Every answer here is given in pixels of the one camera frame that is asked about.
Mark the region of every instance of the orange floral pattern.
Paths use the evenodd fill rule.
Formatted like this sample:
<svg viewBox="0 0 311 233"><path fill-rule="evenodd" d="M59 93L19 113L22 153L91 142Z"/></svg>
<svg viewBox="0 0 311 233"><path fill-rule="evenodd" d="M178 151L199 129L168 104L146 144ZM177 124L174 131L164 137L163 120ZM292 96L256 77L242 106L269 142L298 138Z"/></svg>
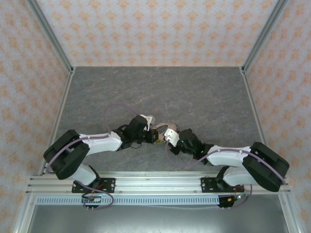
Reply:
<svg viewBox="0 0 311 233"><path fill-rule="evenodd" d="M311 5L292 0L247 78L268 144L287 161L300 217L311 229Z"/></svg>
<svg viewBox="0 0 311 233"><path fill-rule="evenodd" d="M242 66L276 3L39 0L73 66Z"/></svg>
<svg viewBox="0 0 311 233"><path fill-rule="evenodd" d="M0 232L10 233L68 73L26 1L1 1L0 22Z"/></svg>

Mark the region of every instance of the black cable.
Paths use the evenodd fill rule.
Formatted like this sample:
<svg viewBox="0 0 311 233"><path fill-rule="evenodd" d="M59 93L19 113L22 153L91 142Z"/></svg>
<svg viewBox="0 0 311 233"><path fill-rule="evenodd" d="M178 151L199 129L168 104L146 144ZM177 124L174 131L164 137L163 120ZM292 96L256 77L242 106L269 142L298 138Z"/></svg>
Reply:
<svg viewBox="0 0 311 233"><path fill-rule="evenodd" d="M123 129L123 128L126 127L126 126L128 126L128 125L121 125L120 127L118 127L118 130Z"/></svg>
<svg viewBox="0 0 311 233"><path fill-rule="evenodd" d="M131 146L131 148L133 148L133 149L138 149L138 148L140 148L140 147L141 147L141 145L142 145L142 144L140 144L140 146L139 146L139 147L132 147L132 146Z"/></svg>
<svg viewBox="0 0 311 233"><path fill-rule="evenodd" d="M87 199L88 197L86 197L86 195L88 195L88 194L90 194L90 193L92 193L92 192L89 192L89 193L84 193L84 194L82 194L82 198L84 198L84 199Z"/></svg>

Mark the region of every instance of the aluminum frame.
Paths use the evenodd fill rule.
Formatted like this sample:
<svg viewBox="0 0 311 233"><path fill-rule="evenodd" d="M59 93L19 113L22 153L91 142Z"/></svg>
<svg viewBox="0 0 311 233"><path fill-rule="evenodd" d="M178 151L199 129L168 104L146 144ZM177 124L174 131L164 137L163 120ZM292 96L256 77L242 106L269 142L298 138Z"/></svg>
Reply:
<svg viewBox="0 0 311 233"><path fill-rule="evenodd" d="M64 110L64 106L65 106L65 103L66 103L66 99L67 99L67 95L68 95L68 92L69 92L70 84L71 84L71 81L72 81L72 77L73 77L73 75L75 73L75 70L76 70L76 67L74 67L72 69L72 71L70 71L68 73L68 78L67 78L67 81L66 81L66 84L65 84L65 87L64 87L62 99L61 99L61 102L60 102L59 107L58 107L57 117L55 119L53 130L52 130L52 133L51 133L51 136L50 136L49 147L55 141L55 137L56 137L57 129L58 129L58 126L59 126L60 118L61 118L63 110ZM44 158L42 158L42 161L40 163L40 169L38 171L38 175L39 176L41 176L43 174L45 166L46 166L46 161L45 161Z"/></svg>
<svg viewBox="0 0 311 233"><path fill-rule="evenodd" d="M252 106L252 110L253 110L255 121L257 124L258 131L259 131L261 142L263 144L267 145L265 135L264 135L264 131L261 127L259 116L258 116L257 111L256 111L256 106L255 106L255 102L253 100L252 92L251 92L249 84L248 84L246 73L244 72L242 67L240 68L240 71L241 71L241 75L242 75L244 83L245 83L245 88L246 88L246 91L247 91L247 94L249 97L249 101L250 101L251 106ZM303 229L303 225L301 224L301 221L298 217L298 212L296 210L294 197L293 197L290 189L289 189L289 192L287 194L288 195L285 195L285 193L280 193L278 195L278 198L279 198L279 201L281 203L281 207L283 210L284 218L285 218L289 233L307 232L305 229Z"/></svg>
<svg viewBox="0 0 311 233"><path fill-rule="evenodd" d="M36 0L26 0L28 2L29 7L32 9L35 17L38 19L43 31L45 32L46 36L48 37L50 43L52 44L53 48L55 49L59 59L63 63L64 67L70 72L72 71L72 65L68 57L66 56L62 46L60 45L57 37L55 36L50 24L48 23L47 19L45 18L38 2Z"/></svg>
<svg viewBox="0 0 311 233"><path fill-rule="evenodd" d="M13 233L27 233L35 211L37 195L26 196L18 214Z"/></svg>
<svg viewBox="0 0 311 233"><path fill-rule="evenodd" d="M202 193L201 178L216 177L216 172L99 172L101 177L116 178L114 196L119 195L227 195L231 193ZM59 180L53 174L32 176L26 190L27 195L81 195L71 193L73 180ZM254 195L290 193L288 185L280 192L270 192L253 185Z"/></svg>
<svg viewBox="0 0 311 233"><path fill-rule="evenodd" d="M272 28L275 26L277 20L279 19L280 15L283 13L283 9L285 8L287 2L289 0L279 0L273 9L268 21L264 25L257 41L255 42L251 52L249 53L244 66L242 67L243 73L247 73L250 69L252 63L256 59L257 55L259 54L262 46L264 45L265 41L267 40Z"/></svg>

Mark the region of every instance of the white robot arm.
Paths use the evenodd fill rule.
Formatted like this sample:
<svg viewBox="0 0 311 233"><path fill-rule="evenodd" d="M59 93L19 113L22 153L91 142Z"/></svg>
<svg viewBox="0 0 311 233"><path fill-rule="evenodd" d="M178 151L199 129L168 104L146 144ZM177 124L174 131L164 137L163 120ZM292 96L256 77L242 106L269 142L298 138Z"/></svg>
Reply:
<svg viewBox="0 0 311 233"><path fill-rule="evenodd" d="M86 156L102 151L123 150L134 142L157 143L164 140L175 155L183 152L192 155L197 162L225 166L216 177L216 183L212 184L220 189L258 183L276 192L284 181L289 164L262 143L255 142L244 148L222 148L202 143L191 129L179 132L177 128L168 128L164 134L160 134L156 129L151 129L153 122L152 116L137 115L130 124L109 133L85 135L69 130L44 153L48 162L47 170L51 167L61 180L72 178L96 188L101 178L92 167L82 164Z"/></svg>

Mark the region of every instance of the metal bracket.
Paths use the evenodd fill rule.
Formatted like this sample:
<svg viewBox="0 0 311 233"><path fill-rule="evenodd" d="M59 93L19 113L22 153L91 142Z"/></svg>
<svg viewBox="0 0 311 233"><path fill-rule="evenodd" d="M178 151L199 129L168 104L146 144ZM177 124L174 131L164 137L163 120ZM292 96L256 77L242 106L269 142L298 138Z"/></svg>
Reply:
<svg viewBox="0 0 311 233"><path fill-rule="evenodd" d="M101 181L99 183L102 185L100 185L100 187L97 188L98 190L102 190L107 193L115 192L116 178L101 178ZM91 192L91 190L81 186L76 181L73 182L71 191L72 193L90 193Z"/></svg>
<svg viewBox="0 0 311 233"><path fill-rule="evenodd" d="M244 188L240 187L232 187L232 186L224 186L220 188L217 185L217 179L216 177L203 177L201 178L201 189L202 193L232 193L232 192L237 192L237 193L243 193Z"/></svg>

